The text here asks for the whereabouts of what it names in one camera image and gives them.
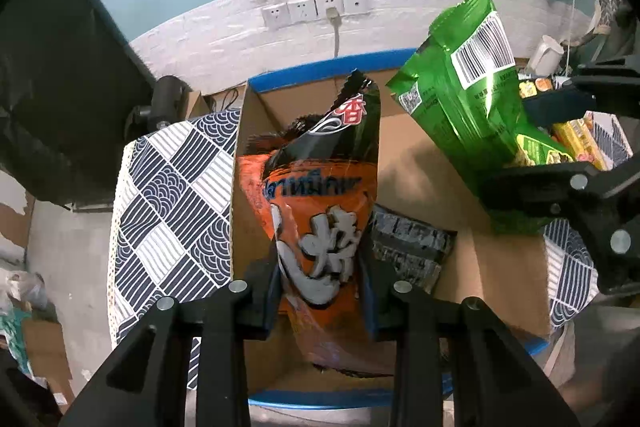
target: yellow package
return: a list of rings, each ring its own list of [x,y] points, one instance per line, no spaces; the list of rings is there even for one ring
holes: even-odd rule
[[[552,90],[554,86],[549,78],[537,78],[535,81],[525,80],[519,83],[518,89],[520,89],[521,98],[529,98],[536,96],[539,92]]]
[[[553,125],[554,135],[577,162],[590,162],[601,171],[607,170],[600,149],[593,139],[584,119],[571,120]]]

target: blue and white patterned fabric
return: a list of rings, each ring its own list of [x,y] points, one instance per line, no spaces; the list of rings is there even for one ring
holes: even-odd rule
[[[165,127],[130,143],[111,225],[113,346],[161,296],[210,295],[231,278],[229,212],[240,110]],[[196,388],[200,339],[188,386]]]
[[[618,118],[602,112],[594,112],[592,118],[592,134],[607,168],[629,159],[633,153]],[[545,242],[551,325],[559,328],[596,296],[598,273],[580,234],[567,220],[547,225]]]

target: power cord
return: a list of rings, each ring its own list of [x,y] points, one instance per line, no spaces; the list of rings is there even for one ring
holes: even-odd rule
[[[340,26],[342,25],[342,19],[340,14],[338,13],[338,9],[335,6],[331,6],[326,11],[326,16],[331,23],[331,26],[334,27],[334,58],[338,56],[338,51],[340,51]]]
[[[564,74],[569,75],[569,52],[571,51],[571,32],[574,26],[575,0],[571,3],[571,18],[569,19],[569,38],[566,46],[566,65],[564,66]]]
[[[228,97],[229,95],[231,95],[231,100],[227,102],[226,97]],[[226,90],[225,95],[222,98],[222,108],[220,109],[220,112],[226,111],[229,107],[231,107],[232,103],[234,103],[238,99],[238,96],[239,93],[237,88],[232,87],[231,89]],[[211,103],[209,104],[209,110],[211,112],[218,112],[218,102],[215,98],[213,98],[213,96],[210,98],[210,100]]]

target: orange snack bag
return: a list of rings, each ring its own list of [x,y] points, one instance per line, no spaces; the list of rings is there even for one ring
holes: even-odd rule
[[[390,375],[395,346],[369,339],[356,283],[356,249],[378,185],[377,86],[354,71],[331,110],[319,121],[298,122],[297,131],[266,155],[245,156],[262,166],[264,201],[255,184],[241,181],[274,234],[296,342],[309,362],[323,367]],[[265,203],[272,229],[264,225]]]

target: white wall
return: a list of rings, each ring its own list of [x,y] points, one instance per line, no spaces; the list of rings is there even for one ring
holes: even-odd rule
[[[287,0],[215,0],[161,23],[131,41],[156,78],[174,74],[203,93],[249,77],[333,57],[327,20],[265,28],[260,8]],[[370,0],[371,12],[345,16],[340,55],[417,48],[429,24],[462,0]],[[568,33],[571,5],[557,0],[494,0],[516,57],[529,57],[543,34]],[[575,10],[574,35],[589,23]]]

